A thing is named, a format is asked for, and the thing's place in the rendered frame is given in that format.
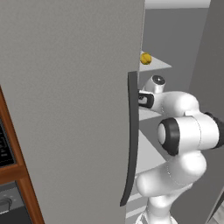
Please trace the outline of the grey fridge freezer body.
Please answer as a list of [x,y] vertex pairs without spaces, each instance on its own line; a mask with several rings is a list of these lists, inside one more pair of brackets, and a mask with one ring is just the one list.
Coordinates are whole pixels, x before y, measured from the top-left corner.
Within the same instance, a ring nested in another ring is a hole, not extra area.
[[[193,77],[202,33],[211,0],[145,0],[142,49],[162,60],[171,68],[145,71],[139,74],[142,88],[154,74],[163,76],[167,90],[187,90]],[[139,120],[142,132],[160,155],[168,156],[158,145],[156,127],[161,117]],[[223,181],[220,179],[220,150],[205,154],[208,168],[191,190],[174,203],[171,213],[178,224],[216,224],[215,209],[220,205]]]

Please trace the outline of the yellow lemon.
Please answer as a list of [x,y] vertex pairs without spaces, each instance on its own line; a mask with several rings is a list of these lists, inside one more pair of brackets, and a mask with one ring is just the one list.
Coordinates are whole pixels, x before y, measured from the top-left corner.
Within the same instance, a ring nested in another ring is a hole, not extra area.
[[140,56],[140,61],[144,65],[149,65],[152,61],[152,57],[148,52],[143,52]]

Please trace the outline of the black microwave oven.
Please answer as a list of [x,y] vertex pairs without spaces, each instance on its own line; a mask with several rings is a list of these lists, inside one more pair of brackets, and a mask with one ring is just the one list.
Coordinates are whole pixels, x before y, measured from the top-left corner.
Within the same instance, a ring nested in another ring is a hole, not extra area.
[[0,167],[14,165],[15,163],[16,160],[4,128],[4,123],[0,118]]

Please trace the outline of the grey freezer door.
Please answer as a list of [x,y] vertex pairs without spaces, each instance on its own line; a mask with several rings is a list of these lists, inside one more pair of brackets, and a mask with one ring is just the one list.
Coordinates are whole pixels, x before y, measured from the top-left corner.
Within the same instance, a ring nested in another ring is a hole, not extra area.
[[124,224],[128,74],[144,0],[0,0],[0,86],[45,224]]

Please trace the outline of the dark oven knob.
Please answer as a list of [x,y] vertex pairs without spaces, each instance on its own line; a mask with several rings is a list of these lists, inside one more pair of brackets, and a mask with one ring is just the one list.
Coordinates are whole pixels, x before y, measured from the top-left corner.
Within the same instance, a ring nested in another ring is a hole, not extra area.
[[9,210],[11,207],[11,199],[0,199],[0,210]]

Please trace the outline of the brown wooden cabinet frame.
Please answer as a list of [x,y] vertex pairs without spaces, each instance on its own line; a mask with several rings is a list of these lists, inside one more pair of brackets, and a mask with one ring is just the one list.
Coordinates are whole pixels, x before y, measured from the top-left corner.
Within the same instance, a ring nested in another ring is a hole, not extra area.
[[32,224],[45,224],[1,87],[0,118],[3,121],[3,126],[16,160],[15,164],[0,167],[0,185],[15,181]]

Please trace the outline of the pale grey freezer rack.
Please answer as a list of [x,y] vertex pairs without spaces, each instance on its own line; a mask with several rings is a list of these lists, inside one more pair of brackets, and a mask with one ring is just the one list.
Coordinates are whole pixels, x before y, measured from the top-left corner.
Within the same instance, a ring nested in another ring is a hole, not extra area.
[[163,62],[162,60],[156,59],[154,57],[152,57],[152,61],[149,65],[144,65],[140,61],[140,71],[141,72],[153,71],[153,70],[164,69],[164,68],[171,68],[171,66],[168,65],[167,63]]
[[160,155],[146,136],[142,132],[139,132],[136,174],[161,165],[164,161],[165,159]]
[[147,119],[151,119],[154,117],[159,117],[160,114],[154,111],[151,111],[149,109],[146,108],[140,108],[139,109],[139,120],[147,120]]

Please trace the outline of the dark grey oven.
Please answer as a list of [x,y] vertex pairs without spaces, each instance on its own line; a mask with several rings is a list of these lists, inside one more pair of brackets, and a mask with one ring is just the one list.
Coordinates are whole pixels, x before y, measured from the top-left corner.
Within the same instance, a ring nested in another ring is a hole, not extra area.
[[32,224],[15,181],[0,185],[0,200],[11,199],[9,210],[0,210],[0,224]]

